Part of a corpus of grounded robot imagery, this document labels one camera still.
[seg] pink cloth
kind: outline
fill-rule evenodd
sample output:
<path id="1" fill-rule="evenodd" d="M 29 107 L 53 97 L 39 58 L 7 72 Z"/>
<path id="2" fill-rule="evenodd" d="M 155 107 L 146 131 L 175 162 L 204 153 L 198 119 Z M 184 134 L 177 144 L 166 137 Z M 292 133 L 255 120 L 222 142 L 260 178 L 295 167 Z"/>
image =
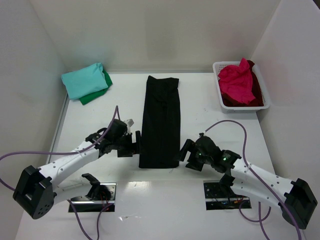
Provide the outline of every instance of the pink cloth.
<path id="1" fill-rule="evenodd" d="M 239 103 L 249 104 L 255 99 L 252 93 L 253 79 L 250 65 L 242 58 L 240 65 L 229 65 L 221 70 L 218 77 L 221 94 L 228 94 Z"/>

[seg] dark red towel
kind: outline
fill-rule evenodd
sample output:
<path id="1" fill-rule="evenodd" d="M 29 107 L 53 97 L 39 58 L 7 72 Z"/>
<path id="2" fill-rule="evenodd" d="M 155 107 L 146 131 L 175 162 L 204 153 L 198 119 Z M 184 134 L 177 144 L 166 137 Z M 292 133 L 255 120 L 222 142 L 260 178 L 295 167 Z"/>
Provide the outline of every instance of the dark red towel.
<path id="1" fill-rule="evenodd" d="M 248 60 L 248 63 L 250 65 L 250 72 L 252 75 L 252 90 L 251 91 L 252 91 L 252 94 L 255 96 L 255 99 L 252 100 L 249 104 L 244 104 L 244 103 L 240 103 L 240 102 L 234 100 L 228 94 L 223 93 L 223 94 L 221 94 L 222 101 L 223 101 L 223 104 L 226 105 L 227 107 L 262 107 L 264 105 L 264 101 L 262 99 L 261 89 L 260 89 L 260 85 L 259 85 L 257 76 L 252 71 L 252 68 L 255 65 L 255 63 L 251 60 Z"/>

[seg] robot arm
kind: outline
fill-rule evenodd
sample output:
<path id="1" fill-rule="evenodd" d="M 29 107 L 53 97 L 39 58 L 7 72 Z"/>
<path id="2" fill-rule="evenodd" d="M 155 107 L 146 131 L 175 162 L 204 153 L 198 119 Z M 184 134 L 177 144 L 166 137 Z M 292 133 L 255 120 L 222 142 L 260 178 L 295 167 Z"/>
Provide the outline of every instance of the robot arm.
<path id="1" fill-rule="evenodd" d="M 219 184 L 227 194 L 247 196 L 252 200 L 265 203 L 282 213 L 282 217 L 293 224 L 279 201 L 250 171 L 254 170 L 280 197 L 288 207 L 300 229 L 306 229 L 308 222 L 318 204 L 309 185 L 298 178 L 297 181 L 274 175 L 252 163 L 248 165 L 240 155 L 230 150 L 220 150 L 218 146 L 203 133 L 196 142 L 188 139 L 180 150 L 176 160 L 184 161 L 190 152 L 187 168 L 202 171 L 204 164 L 211 165 L 217 172 L 224 174 Z"/>
<path id="2" fill-rule="evenodd" d="M 94 199 L 101 192 L 109 194 L 108 189 L 91 174 L 83 174 L 81 179 L 64 182 L 64 180 L 104 154 L 117 150 L 118 157 L 132 157 L 141 153 L 141 134 L 135 132 L 136 142 L 132 143 L 130 127 L 132 119 L 120 121 L 115 119 L 103 140 L 87 151 L 81 150 L 89 147 L 99 139 L 106 128 L 89 135 L 84 142 L 71 152 L 47 165 L 39 168 L 26 167 L 20 176 L 15 188 L 13 198 L 33 218 L 43 217 L 54 204 L 77 196 L 86 196 Z"/>

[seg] clothing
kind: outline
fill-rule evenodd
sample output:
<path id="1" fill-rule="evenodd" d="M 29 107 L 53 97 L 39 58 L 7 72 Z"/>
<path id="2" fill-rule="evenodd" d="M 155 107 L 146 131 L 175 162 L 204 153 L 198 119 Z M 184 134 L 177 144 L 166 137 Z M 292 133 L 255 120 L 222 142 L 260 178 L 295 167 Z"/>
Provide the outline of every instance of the clothing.
<path id="1" fill-rule="evenodd" d="M 255 99 L 251 92 L 253 79 L 250 65 L 245 58 L 242 58 L 239 66 L 226 66 L 218 77 L 221 94 L 227 94 L 233 100 L 246 105 Z"/>
<path id="2" fill-rule="evenodd" d="M 71 100 L 79 99 L 108 87 L 101 62 L 78 71 L 62 74 L 61 79 Z"/>
<path id="3" fill-rule="evenodd" d="M 179 79 L 156 79 L 146 82 L 141 143 L 143 154 L 139 168 L 176 168 L 173 158 L 180 151 L 180 99 Z"/>
<path id="4" fill-rule="evenodd" d="M 111 81 L 109 74 L 105 70 L 103 70 L 102 72 L 104 74 L 105 82 L 108 85 L 108 87 L 105 89 L 102 89 L 100 91 L 96 91 L 96 92 L 90 93 L 88 95 L 85 95 L 83 97 L 80 97 L 79 100 L 82 103 L 82 105 L 86 105 L 87 103 L 93 101 L 94 99 L 104 95 L 106 93 L 106 91 L 109 89 L 109 87 L 112 85 L 112 81 Z"/>
<path id="5" fill-rule="evenodd" d="M 250 73 L 252 75 L 252 94 L 254 95 L 255 99 L 252 100 L 249 104 L 240 103 L 234 99 L 232 99 L 228 94 L 223 93 L 221 94 L 223 104 L 227 107 L 262 107 L 264 105 L 264 101 L 262 98 L 261 88 L 259 85 L 258 78 L 256 74 L 253 72 L 252 68 L 255 63 L 251 60 L 247 61 L 250 66 Z"/>

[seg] red cloth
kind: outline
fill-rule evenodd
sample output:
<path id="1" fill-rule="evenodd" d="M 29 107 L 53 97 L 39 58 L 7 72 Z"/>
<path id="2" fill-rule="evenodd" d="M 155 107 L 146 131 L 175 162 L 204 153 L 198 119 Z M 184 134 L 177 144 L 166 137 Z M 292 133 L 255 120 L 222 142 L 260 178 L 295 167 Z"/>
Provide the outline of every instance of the red cloth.
<path id="1" fill-rule="evenodd" d="M 255 99 L 251 92 L 253 79 L 250 65 L 245 58 L 242 58 L 239 66 L 226 66 L 218 77 L 221 94 L 227 94 L 238 103 L 246 105 Z"/>
<path id="2" fill-rule="evenodd" d="M 252 68 L 255 63 L 251 60 L 247 61 L 250 66 L 250 73 L 252 75 L 252 94 L 254 95 L 255 99 L 252 100 L 249 104 L 240 103 L 234 99 L 232 99 L 228 94 L 221 93 L 222 101 L 224 105 L 227 107 L 262 107 L 264 105 L 264 101 L 262 99 L 262 93 L 260 89 L 260 85 L 257 79 L 256 74 L 253 72 Z"/>

